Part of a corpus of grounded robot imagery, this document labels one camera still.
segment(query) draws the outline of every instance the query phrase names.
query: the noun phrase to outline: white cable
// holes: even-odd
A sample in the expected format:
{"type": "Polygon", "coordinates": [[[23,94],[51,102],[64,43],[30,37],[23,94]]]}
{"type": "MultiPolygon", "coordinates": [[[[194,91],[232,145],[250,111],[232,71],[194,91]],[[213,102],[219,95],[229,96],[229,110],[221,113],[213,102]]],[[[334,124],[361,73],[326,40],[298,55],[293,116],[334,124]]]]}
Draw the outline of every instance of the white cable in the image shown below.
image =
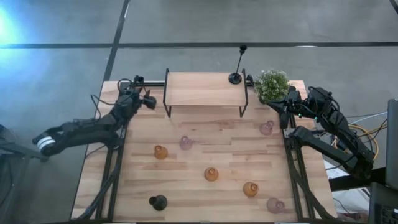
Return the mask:
{"type": "Polygon", "coordinates": [[[383,113],[375,114],[375,115],[372,115],[372,116],[367,116],[367,117],[365,117],[365,118],[362,118],[362,119],[359,119],[359,120],[357,120],[357,121],[354,121],[354,122],[352,122],[352,123],[350,123],[350,124],[355,124],[355,123],[358,123],[358,122],[360,122],[360,121],[363,121],[363,120],[366,120],[366,119],[369,119],[369,118],[373,118],[373,117],[375,117],[375,116],[383,115],[383,114],[386,114],[386,113],[387,113],[387,112],[383,112],[383,113]]]}

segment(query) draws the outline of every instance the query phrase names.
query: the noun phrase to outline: wooden tabletop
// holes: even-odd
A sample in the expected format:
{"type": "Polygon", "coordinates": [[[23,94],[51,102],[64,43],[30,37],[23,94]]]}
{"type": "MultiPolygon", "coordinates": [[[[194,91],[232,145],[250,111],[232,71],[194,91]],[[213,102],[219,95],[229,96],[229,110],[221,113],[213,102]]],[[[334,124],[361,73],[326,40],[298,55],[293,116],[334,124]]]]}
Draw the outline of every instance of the wooden tabletop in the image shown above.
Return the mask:
{"type": "Polygon", "coordinates": [[[237,85],[230,83],[229,74],[231,73],[169,72],[166,105],[244,106],[244,82],[237,85]]]}
{"type": "MultiPolygon", "coordinates": [[[[306,97],[301,80],[291,84],[306,97]]],[[[101,99],[114,102],[116,82],[104,82],[101,99]]],[[[133,117],[127,131],[115,222],[282,222],[296,221],[294,200],[277,113],[262,105],[248,88],[249,105],[243,118],[237,108],[182,107],[173,109],[168,118],[162,101],[163,88],[150,88],[157,98],[155,110],[143,106],[133,117]],[[259,126],[275,122],[272,134],[264,136],[259,126]],[[188,136],[192,148],[180,148],[180,139],[188,136]],[[154,146],[168,149],[165,160],[154,157],[154,146]],[[219,177],[208,182],[207,167],[218,169],[219,177]],[[259,191],[247,198],[242,191],[247,181],[258,184],[259,191]],[[151,196],[165,195],[169,204],[161,212],[149,205],[151,196]],[[285,203],[285,210],[273,214],[267,210],[269,198],[285,203]]],[[[110,106],[99,104],[102,114],[110,106]]],[[[298,119],[297,125],[312,128],[311,119],[298,119]]],[[[88,153],[99,144],[92,144],[88,153]]],[[[79,216],[100,189],[106,150],[86,159],[81,173],[72,217],[79,216]]],[[[320,203],[336,215],[322,155],[303,148],[310,188],[320,203]]],[[[104,215],[108,211],[108,198],[104,215]]]]}

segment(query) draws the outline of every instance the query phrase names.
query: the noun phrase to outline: green plant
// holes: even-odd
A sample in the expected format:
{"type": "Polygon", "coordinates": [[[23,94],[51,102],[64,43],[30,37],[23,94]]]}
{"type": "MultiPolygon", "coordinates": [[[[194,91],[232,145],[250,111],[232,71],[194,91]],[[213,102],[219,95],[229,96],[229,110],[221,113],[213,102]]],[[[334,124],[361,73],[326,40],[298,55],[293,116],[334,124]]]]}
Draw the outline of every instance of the green plant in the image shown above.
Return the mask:
{"type": "Polygon", "coordinates": [[[287,94],[289,89],[286,73],[278,70],[261,71],[254,81],[254,92],[261,103],[278,100],[287,94]]]}

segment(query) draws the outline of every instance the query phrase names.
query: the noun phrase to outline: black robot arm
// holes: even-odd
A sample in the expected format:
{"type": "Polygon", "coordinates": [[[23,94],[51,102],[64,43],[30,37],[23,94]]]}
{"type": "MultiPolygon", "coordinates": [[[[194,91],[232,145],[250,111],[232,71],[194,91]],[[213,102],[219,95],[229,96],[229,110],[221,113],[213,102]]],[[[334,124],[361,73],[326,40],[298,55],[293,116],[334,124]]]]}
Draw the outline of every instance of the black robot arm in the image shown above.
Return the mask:
{"type": "Polygon", "coordinates": [[[141,98],[140,92],[144,78],[136,76],[130,85],[120,90],[119,97],[112,110],[100,119],[84,119],[67,122],[61,126],[50,128],[33,138],[33,144],[37,145],[45,156],[61,153],[64,149],[73,146],[81,146],[96,142],[104,143],[108,148],[118,146],[118,134],[122,126],[130,122],[142,104],[148,108],[155,108],[156,99],[147,91],[141,98]]]}
{"type": "Polygon", "coordinates": [[[294,149],[310,146],[342,164],[352,176],[368,179],[373,168],[374,153],[350,130],[347,119],[340,113],[340,106],[331,96],[331,92],[319,87],[309,87],[308,89],[310,93],[304,100],[301,99],[300,92],[291,86],[283,100],[267,103],[279,113],[280,128],[287,128],[291,114],[297,115],[299,118],[312,118],[320,123],[326,132],[337,136],[352,155],[336,150],[302,126],[297,127],[289,134],[289,147],[294,149]]]}

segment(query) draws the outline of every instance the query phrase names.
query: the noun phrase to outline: concrete floor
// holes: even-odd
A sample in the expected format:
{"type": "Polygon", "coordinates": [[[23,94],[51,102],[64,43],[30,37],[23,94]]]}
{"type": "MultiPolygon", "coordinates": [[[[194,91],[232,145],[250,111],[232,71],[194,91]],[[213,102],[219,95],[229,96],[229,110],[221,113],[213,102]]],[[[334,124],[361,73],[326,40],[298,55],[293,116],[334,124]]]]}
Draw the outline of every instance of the concrete floor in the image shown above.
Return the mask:
{"type": "MultiPolygon", "coordinates": [[[[123,0],[0,2],[0,44],[112,43],[123,0]]],[[[121,42],[382,42],[398,41],[398,15],[388,0],[132,0],[121,42]]],[[[73,118],[90,118],[111,49],[0,49],[0,124],[18,143],[73,118]]],[[[398,47],[249,48],[248,73],[279,69],[306,86],[333,92],[346,116],[386,110],[397,98],[398,47]]],[[[111,80],[171,71],[233,71],[236,48],[119,49],[111,80]]],[[[386,117],[362,123],[379,126],[386,117]]],[[[385,164],[383,131],[377,137],[385,164]]],[[[85,147],[30,163],[13,223],[68,220],[85,147]]]]}

